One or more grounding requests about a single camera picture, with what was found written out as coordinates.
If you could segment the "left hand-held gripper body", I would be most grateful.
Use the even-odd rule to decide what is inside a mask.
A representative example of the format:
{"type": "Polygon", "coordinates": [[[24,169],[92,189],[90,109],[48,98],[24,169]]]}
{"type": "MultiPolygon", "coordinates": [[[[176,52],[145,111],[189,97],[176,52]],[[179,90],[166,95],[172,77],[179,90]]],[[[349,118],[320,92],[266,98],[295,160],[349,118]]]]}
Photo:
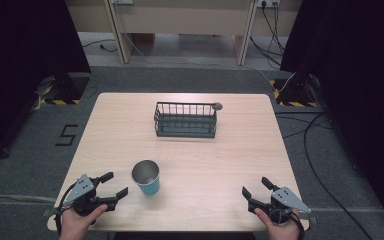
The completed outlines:
{"type": "Polygon", "coordinates": [[[105,205],[106,198],[97,196],[96,189],[99,184],[99,177],[91,178],[87,174],[82,174],[63,198],[61,208],[72,207],[77,214],[87,216],[97,207],[105,205]]]}

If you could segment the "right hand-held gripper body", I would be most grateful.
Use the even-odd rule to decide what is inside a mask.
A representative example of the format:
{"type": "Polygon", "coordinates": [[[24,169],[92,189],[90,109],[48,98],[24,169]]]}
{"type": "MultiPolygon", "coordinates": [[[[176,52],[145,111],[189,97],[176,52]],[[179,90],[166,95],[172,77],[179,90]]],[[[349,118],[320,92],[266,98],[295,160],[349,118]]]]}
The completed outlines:
{"type": "Polygon", "coordinates": [[[311,209],[288,187],[274,190],[270,203],[257,202],[256,207],[265,212],[274,224],[287,222],[294,209],[304,213],[311,212],[311,209]]]}

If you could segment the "blue metal cup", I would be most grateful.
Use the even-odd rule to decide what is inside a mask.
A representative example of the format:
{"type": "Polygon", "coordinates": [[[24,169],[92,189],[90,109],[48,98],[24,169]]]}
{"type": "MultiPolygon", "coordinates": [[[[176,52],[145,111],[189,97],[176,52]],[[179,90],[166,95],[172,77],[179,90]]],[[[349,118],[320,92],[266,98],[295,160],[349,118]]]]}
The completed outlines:
{"type": "Polygon", "coordinates": [[[131,172],[135,184],[148,196],[155,195],[159,191],[159,174],[158,164],[149,159],[136,163],[131,172]]]}

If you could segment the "black wire basket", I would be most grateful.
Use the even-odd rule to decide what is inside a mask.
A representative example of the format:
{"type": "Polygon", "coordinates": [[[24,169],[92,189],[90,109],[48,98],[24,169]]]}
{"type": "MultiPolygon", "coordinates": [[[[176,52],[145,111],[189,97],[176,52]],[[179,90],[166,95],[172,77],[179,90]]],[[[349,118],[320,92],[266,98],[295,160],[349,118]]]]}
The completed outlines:
{"type": "Polygon", "coordinates": [[[214,103],[157,102],[154,126],[158,137],[214,138],[214,103]]]}

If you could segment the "person's right hand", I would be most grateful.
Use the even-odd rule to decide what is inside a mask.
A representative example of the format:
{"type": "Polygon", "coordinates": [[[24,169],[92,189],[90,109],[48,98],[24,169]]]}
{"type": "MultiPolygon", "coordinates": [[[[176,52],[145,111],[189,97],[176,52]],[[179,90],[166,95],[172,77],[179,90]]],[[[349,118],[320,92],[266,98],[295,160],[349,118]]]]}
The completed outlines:
{"type": "Polygon", "coordinates": [[[299,240],[301,231],[293,220],[288,220],[281,225],[275,225],[263,210],[256,208],[254,213],[266,226],[270,240],[299,240]]]}

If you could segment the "person's left hand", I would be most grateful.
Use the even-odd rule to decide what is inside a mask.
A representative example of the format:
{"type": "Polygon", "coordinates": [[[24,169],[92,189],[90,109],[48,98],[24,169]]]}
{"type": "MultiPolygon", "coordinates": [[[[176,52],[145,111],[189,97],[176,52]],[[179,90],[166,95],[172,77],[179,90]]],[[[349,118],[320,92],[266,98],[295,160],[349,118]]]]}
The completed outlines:
{"type": "Polygon", "coordinates": [[[87,216],[77,214],[72,208],[65,210],[62,214],[62,227],[59,240],[82,240],[89,226],[98,219],[107,208],[107,205],[101,205],[87,216]]]}

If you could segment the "stand base with striped tape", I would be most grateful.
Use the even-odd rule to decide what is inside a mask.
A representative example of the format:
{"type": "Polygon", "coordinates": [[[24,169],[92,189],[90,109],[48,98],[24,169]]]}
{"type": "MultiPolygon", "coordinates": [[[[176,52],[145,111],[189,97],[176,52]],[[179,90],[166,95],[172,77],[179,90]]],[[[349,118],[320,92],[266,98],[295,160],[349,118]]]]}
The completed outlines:
{"type": "Polygon", "coordinates": [[[43,104],[78,105],[90,77],[88,74],[72,73],[60,80],[53,76],[45,78],[37,88],[37,107],[43,104]]]}
{"type": "Polygon", "coordinates": [[[269,81],[276,103],[281,106],[316,107],[315,97],[307,82],[294,83],[293,77],[294,75],[291,75],[269,81]]]}

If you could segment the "black curtain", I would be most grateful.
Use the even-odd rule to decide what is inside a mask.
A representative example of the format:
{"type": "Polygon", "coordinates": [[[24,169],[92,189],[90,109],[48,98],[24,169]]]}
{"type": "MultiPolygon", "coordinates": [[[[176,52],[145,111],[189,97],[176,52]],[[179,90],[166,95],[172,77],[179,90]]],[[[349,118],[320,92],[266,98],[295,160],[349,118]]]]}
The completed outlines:
{"type": "Polygon", "coordinates": [[[281,68],[320,83],[329,112],[384,207],[384,0],[302,0],[281,68]]]}
{"type": "Polygon", "coordinates": [[[0,0],[0,150],[42,80],[89,70],[65,0],[0,0]]]}

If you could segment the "beige wooden desk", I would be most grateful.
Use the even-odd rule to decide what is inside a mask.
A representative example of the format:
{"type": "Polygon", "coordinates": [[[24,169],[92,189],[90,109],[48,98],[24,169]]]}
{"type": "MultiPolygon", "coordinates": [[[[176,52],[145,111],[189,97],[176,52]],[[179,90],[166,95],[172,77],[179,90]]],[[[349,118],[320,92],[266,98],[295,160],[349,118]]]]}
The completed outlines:
{"type": "Polygon", "coordinates": [[[246,59],[251,37],[290,35],[303,0],[257,8],[257,0],[64,0],[79,32],[111,32],[127,64],[134,34],[230,36],[236,63],[246,59]]]}

